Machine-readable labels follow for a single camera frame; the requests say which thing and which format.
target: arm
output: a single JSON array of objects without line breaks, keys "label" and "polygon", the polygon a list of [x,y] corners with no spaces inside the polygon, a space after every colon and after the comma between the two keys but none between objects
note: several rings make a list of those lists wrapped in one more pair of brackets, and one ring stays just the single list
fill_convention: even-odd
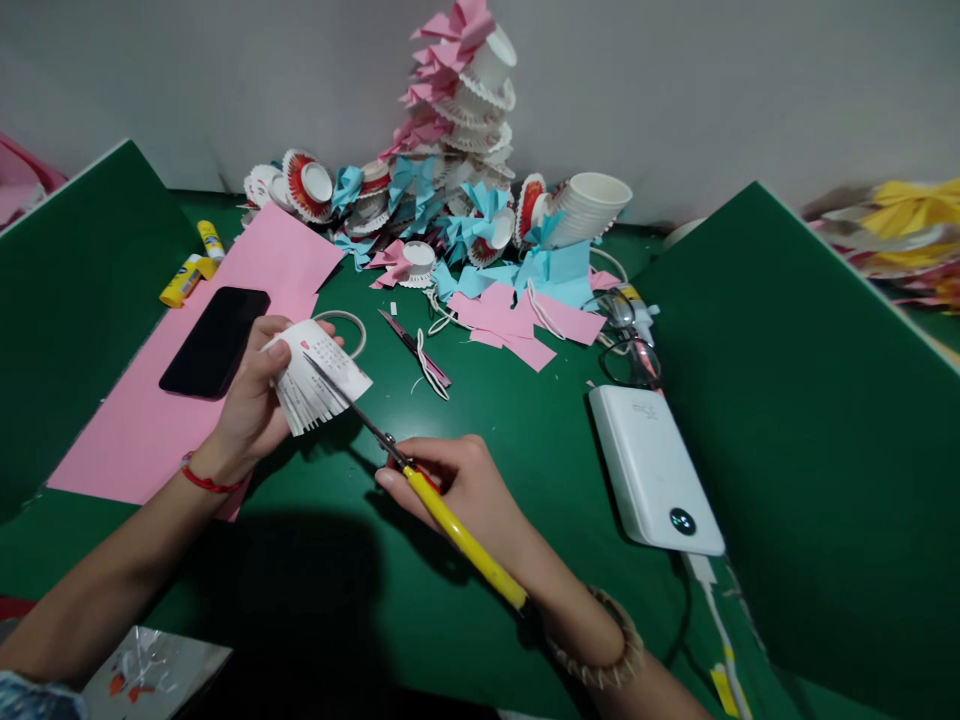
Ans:
[{"label": "arm", "polygon": [[[284,342],[267,353],[260,348],[290,324],[279,316],[254,323],[217,427],[190,460],[197,476],[233,485],[286,437],[270,378],[290,362],[290,349]],[[333,335],[332,325],[320,324]],[[0,646],[0,670],[38,682],[78,681],[93,673],[228,497],[177,472],[20,622]]]},{"label": "arm", "polygon": [[[520,511],[481,438],[414,438],[398,448],[430,473],[450,509],[527,590],[562,648],[590,666],[613,665],[623,657],[620,627]],[[377,471],[376,480],[401,507],[439,531],[392,463]],[[710,717],[646,650],[644,667],[632,682],[588,690],[607,720]]]}]

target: yellow scissors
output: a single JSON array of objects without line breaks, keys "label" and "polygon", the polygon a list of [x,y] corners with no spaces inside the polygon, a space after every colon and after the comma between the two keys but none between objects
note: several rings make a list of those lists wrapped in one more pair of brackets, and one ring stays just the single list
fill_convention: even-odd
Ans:
[{"label": "yellow scissors", "polygon": [[433,484],[430,478],[420,472],[412,458],[403,456],[403,453],[397,449],[393,437],[381,432],[380,428],[374,425],[370,418],[363,414],[363,411],[347,397],[343,390],[330,379],[330,376],[317,365],[312,357],[306,353],[304,353],[304,357],[307,358],[307,362],[316,370],[317,375],[320,376],[324,384],[326,384],[330,390],[335,391],[348,406],[353,408],[353,411],[363,421],[363,424],[367,426],[370,432],[376,435],[377,440],[380,441],[380,446],[397,461],[397,467],[400,468],[401,472],[403,472],[407,478],[410,487],[417,493],[417,496],[427,507],[427,511],[433,516],[433,519],[437,521],[437,524],[443,528],[443,531],[453,544],[473,563],[473,566],[477,568],[480,574],[487,579],[487,582],[503,596],[504,600],[510,603],[521,615],[525,615],[526,612],[530,610],[529,597],[527,596],[526,590],[520,587],[520,584],[510,576],[510,573],[504,570],[500,566],[500,563],[493,559],[490,553],[476,541],[473,535],[463,526],[463,523],[457,519],[457,516],[450,511],[450,508],[447,507],[447,504],[443,502],[443,499],[440,497],[440,489]]}]

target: left hand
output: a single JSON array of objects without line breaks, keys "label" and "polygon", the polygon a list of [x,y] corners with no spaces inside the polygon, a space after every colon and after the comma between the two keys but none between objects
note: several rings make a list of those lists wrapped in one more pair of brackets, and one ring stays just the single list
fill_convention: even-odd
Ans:
[{"label": "left hand", "polygon": [[[334,335],[333,325],[323,320],[317,320],[317,324],[343,347],[343,338]],[[282,315],[266,315],[253,323],[240,370],[210,436],[227,457],[255,463],[272,453],[290,433],[277,393],[270,387],[271,378],[289,364],[290,348],[280,340],[267,352],[260,349],[291,325],[293,322]]]}]

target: smartphone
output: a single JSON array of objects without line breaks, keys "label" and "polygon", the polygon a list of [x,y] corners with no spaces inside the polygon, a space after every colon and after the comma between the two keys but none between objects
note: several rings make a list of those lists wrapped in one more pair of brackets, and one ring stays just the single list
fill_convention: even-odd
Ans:
[{"label": "smartphone", "polygon": [[160,378],[160,389],[208,400],[226,395],[240,366],[253,321],[268,307],[270,296],[263,290],[217,290]]}]

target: red bracelet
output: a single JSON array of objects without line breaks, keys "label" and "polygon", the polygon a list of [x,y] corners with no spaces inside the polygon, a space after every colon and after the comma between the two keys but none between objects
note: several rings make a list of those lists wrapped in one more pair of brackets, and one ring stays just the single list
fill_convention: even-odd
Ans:
[{"label": "red bracelet", "polygon": [[190,469],[190,458],[193,457],[193,450],[188,452],[183,456],[183,460],[180,463],[180,472],[184,474],[184,477],[187,478],[197,487],[202,487],[204,490],[209,490],[210,492],[215,493],[224,493],[224,492],[236,492],[240,489],[240,486],[243,485],[244,481],[236,483],[235,485],[217,485],[213,482],[211,478],[198,478],[193,470]]}]

